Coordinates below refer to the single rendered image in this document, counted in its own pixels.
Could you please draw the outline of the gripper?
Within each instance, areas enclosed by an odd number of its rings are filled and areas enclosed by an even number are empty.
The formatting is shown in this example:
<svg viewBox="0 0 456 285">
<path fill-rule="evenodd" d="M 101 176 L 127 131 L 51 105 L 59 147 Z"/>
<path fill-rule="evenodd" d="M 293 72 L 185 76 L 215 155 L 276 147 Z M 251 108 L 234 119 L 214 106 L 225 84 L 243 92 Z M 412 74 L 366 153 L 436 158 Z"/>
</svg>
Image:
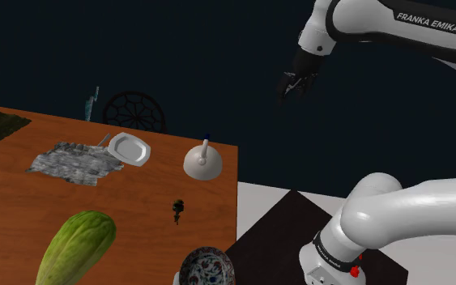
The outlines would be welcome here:
<svg viewBox="0 0 456 285">
<path fill-rule="evenodd" d="M 298 47 L 292 61 L 292 73 L 284 72 L 277 84 L 277 97 L 280 104 L 293 89 L 296 79 L 302 79 L 296 86 L 299 97 L 303 97 L 314 83 L 325 57 L 315 55 Z"/>
</svg>

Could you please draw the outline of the white dome with pen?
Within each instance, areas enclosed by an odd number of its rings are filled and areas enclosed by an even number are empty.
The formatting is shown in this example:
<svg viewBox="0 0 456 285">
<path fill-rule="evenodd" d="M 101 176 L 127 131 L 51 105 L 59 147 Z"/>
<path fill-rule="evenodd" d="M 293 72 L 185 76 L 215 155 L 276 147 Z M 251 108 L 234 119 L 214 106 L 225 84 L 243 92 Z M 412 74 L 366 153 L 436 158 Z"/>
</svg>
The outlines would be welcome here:
<svg viewBox="0 0 456 285">
<path fill-rule="evenodd" d="M 200 181 L 209 181 L 220 175 L 223 160 L 220 153 L 209 145 L 210 135 L 206 134 L 202 145 L 191 148 L 184 158 L 185 173 Z"/>
</svg>

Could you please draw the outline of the small dark green figure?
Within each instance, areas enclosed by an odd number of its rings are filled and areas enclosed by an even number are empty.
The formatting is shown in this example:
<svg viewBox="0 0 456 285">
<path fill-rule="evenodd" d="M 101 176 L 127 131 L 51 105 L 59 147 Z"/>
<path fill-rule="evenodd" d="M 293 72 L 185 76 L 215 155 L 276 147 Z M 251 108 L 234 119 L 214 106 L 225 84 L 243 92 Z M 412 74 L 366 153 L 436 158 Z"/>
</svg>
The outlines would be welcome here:
<svg viewBox="0 0 456 285">
<path fill-rule="evenodd" d="M 174 222 L 176 225 L 179 224 L 180 213 L 184 210 L 184 201 L 181 199 L 177 199 L 173 202 L 173 211 L 175 212 L 174 215 Z"/>
</svg>

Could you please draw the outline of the white octagonal plate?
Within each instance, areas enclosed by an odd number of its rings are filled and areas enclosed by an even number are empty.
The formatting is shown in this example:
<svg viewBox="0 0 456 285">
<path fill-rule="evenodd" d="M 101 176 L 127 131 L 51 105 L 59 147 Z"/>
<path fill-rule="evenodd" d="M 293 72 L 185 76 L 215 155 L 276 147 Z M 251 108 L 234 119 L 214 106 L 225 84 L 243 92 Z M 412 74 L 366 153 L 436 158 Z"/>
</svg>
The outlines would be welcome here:
<svg viewBox="0 0 456 285">
<path fill-rule="evenodd" d="M 121 132 L 110 140 L 108 152 L 125 164 L 141 167 L 148 161 L 151 147 L 142 139 Z"/>
</svg>

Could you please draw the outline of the blue floral patterned bowl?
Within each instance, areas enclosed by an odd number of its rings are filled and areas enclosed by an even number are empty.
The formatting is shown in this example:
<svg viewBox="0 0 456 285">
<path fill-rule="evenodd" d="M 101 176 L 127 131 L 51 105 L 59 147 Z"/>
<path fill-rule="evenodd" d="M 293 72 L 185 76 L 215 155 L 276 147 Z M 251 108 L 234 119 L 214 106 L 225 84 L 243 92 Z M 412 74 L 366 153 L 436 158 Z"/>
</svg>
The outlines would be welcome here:
<svg viewBox="0 0 456 285">
<path fill-rule="evenodd" d="M 173 285 L 236 285 L 229 256 L 215 247 L 200 247 L 188 254 Z"/>
</svg>

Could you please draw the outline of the teal slender figure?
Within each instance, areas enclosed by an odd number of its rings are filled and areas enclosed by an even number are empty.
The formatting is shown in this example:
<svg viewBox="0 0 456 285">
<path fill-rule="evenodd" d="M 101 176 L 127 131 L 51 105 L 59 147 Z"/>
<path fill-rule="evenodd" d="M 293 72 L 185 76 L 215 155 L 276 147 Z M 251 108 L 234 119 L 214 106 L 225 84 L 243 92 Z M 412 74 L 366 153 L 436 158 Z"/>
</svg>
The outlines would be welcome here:
<svg viewBox="0 0 456 285">
<path fill-rule="evenodd" d="M 85 121 L 91 120 L 92 107 L 93 107 L 94 103 L 97 102 L 97 98 L 99 95 L 99 89 L 100 89 L 100 87 L 97 86 L 95 92 L 92 95 L 90 95 L 85 101 L 85 105 L 84 105 L 84 120 Z"/>
</svg>

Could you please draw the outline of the grey crumpled cloth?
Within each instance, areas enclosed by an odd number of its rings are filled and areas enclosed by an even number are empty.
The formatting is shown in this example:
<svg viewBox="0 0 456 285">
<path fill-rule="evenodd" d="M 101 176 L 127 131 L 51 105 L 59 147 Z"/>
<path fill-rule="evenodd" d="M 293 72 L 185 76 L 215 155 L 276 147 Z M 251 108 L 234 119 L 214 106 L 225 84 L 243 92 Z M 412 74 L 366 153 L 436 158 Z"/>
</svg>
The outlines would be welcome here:
<svg viewBox="0 0 456 285">
<path fill-rule="evenodd" d="M 26 172 L 42 172 L 76 185 L 96 186 L 99 178 L 123 168 L 107 147 L 58 142 L 53 149 L 39 154 Z"/>
</svg>

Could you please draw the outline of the green lettuce head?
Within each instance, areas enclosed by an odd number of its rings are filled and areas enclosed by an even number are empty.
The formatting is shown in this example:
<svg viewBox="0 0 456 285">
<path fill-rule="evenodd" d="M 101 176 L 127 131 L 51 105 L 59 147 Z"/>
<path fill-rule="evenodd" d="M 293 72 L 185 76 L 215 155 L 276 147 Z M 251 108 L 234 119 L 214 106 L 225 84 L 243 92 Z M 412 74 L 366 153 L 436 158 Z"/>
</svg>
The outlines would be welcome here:
<svg viewBox="0 0 456 285">
<path fill-rule="evenodd" d="M 116 232 L 113 219 L 102 212 L 71 216 L 46 249 L 35 285 L 75 285 L 112 245 Z"/>
</svg>

